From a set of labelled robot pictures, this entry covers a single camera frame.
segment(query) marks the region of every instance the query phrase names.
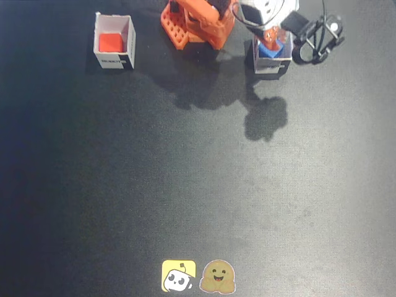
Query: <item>cable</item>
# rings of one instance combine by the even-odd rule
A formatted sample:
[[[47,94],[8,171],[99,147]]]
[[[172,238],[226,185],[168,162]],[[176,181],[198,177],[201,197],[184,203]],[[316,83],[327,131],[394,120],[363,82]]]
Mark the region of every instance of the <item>cable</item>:
[[[322,34],[321,34],[321,40],[319,41],[319,45],[317,46],[316,51],[320,51],[323,45],[324,41],[324,33],[326,32],[326,22],[327,22],[327,16],[326,16],[326,6],[324,4],[324,0],[322,0],[323,4],[323,27],[322,27]]]

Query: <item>box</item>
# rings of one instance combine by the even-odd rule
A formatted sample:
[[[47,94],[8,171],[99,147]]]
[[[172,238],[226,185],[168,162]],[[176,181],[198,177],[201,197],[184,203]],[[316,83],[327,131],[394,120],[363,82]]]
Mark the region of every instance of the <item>box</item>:
[[[294,46],[291,34],[288,34],[285,47],[278,58],[260,57],[259,43],[260,41],[255,36],[253,39],[254,72],[256,74],[263,74],[263,76],[268,79],[279,79],[280,76],[286,73],[293,59],[292,52]]]
[[[123,53],[102,53],[99,38],[102,33],[119,33],[123,38]],[[129,15],[102,15],[96,13],[93,52],[105,69],[135,68],[136,32]]]

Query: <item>white box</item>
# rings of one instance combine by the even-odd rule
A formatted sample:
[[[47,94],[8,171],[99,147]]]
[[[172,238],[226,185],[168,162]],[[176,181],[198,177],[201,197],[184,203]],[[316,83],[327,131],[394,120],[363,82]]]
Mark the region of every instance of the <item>white box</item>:
[[[260,41],[255,36],[253,39],[253,63],[254,72],[256,74],[267,74],[268,77],[274,79],[279,78],[285,74],[292,58],[293,52],[293,38],[289,34],[285,47],[278,58],[262,58],[259,56],[259,43]]]
[[[119,33],[123,38],[123,53],[101,53],[99,36],[102,33]],[[100,66],[107,69],[135,68],[136,31],[130,15],[102,15],[96,13],[93,52]]]

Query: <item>black table surface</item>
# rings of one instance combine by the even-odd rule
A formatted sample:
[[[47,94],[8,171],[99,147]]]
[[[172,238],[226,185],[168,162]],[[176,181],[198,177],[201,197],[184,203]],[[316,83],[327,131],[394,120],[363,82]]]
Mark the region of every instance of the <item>black table surface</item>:
[[[327,1],[346,42],[274,81],[241,24],[177,52],[165,3],[0,1],[0,295],[176,296],[190,259],[209,296],[223,259],[233,296],[394,296],[394,2]],[[134,71],[100,69],[96,11],[132,16]]]

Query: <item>yellow sticker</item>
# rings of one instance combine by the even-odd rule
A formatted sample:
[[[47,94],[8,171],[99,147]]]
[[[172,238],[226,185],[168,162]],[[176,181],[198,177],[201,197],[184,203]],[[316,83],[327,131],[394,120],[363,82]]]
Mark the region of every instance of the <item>yellow sticker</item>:
[[[161,287],[164,292],[187,291],[196,277],[196,263],[191,260],[165,260],[162,263]]]

